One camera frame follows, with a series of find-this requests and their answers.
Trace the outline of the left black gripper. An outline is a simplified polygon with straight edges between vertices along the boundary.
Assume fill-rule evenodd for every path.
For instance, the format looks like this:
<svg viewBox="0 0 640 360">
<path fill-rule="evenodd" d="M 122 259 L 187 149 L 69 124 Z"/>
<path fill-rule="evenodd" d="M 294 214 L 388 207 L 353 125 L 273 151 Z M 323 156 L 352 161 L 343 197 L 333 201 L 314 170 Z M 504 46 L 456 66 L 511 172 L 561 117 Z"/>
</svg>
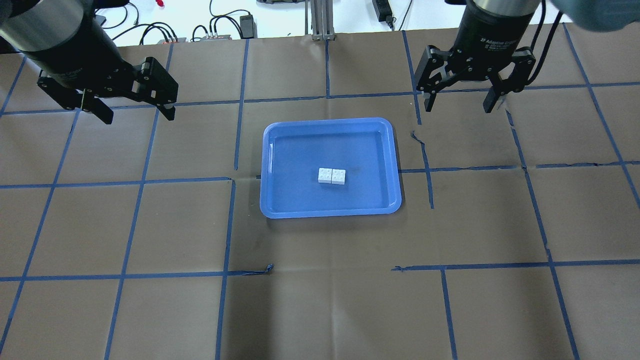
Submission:
<svg viewBox="0 0 640 360">
<path fill-rule="evenodd" d="M 81 109 L 111 125 L 114 111 L 102 98 L 121 97 L 155 106 L 167 121 L 175 119 L 178 82 L 155 57 L 137 66 L 128 63 L 91 17 L 82 18 L 73 34 L 25 55 L 43 71 L 38 86 L 63 109 Z"/>
</svg>

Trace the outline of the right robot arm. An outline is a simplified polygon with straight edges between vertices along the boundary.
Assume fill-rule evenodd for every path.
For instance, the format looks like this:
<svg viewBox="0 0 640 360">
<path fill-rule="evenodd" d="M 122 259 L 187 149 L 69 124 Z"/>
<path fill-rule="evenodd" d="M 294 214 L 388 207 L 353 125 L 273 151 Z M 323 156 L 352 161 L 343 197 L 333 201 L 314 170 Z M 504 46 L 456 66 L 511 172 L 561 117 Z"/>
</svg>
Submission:
<svg viewBox="0 0 640 360">
<path fill-rule="evenodd" d="M 546 0 L 464 0 L 452 46 L 428 45 L 414 72 L 426 112 L 439 92 L 459 82 L 490 82 L 482 106 L 491 113 L 500 98 L 523 91 L 541 73 L 554 34 L 564 16 L 590 32 L 614 32 L 637 23 L 637 0 L 553 0 L 557 14 L 535 56 L 548 9 Z"/>
</svg>

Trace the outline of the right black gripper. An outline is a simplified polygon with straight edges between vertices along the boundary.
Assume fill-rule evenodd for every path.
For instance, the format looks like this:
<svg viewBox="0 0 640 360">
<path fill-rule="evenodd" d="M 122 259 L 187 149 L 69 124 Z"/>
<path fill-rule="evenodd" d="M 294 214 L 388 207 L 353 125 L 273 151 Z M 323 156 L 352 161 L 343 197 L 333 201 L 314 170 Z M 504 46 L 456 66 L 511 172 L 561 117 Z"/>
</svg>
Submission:
<svg viewBox="0 0 640 360">
<path fill-rule="evenodd" d="M 482 103 L 487 114 L 502 96 L 521 92 L 537 63 L 530 47 L 517 49 L 530 20 L 529 2 L 467 2 L 450 50 L 428 45 L 414 72 L 425 111 L 432 111 L 439 91 L 457 82 L 489 78 L 491 87 Z M 503 79 L 499 72 L 511 63 L 513 69 Z"/>
</svg>

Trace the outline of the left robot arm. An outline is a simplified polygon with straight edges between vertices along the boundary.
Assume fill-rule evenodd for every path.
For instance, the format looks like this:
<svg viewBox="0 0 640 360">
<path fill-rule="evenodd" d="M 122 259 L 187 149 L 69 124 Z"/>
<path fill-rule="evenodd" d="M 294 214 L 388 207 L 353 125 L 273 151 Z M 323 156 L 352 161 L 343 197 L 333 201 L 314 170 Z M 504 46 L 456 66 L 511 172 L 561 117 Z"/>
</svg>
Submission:
<svg viewBox="0 0 640 360">
<path fill-rule="evenodd" d="M 60 107 L 106 125 L 105 99 L 153 105 L 173 121 L 179 85 L 155 58 L 127 62 L 94 17 L 95 0 L 3 0 L 1 36 L 41 70 L 37 84 Z"/>
</svg>

